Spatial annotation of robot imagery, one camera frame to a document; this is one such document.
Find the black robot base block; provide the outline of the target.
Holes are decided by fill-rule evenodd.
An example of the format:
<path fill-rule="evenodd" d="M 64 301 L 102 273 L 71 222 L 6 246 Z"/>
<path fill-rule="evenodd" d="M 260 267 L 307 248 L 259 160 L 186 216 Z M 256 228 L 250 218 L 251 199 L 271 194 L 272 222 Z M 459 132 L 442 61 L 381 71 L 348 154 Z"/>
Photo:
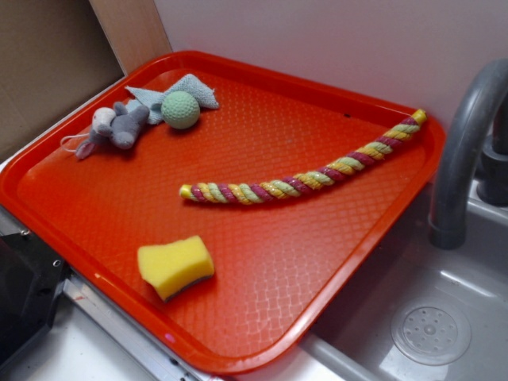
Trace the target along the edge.
<path fill-rule="evenodd" d="M 1 369 L 47 334 L 68 276 L 63 257 L 25 229 L 1 237 Z"/>

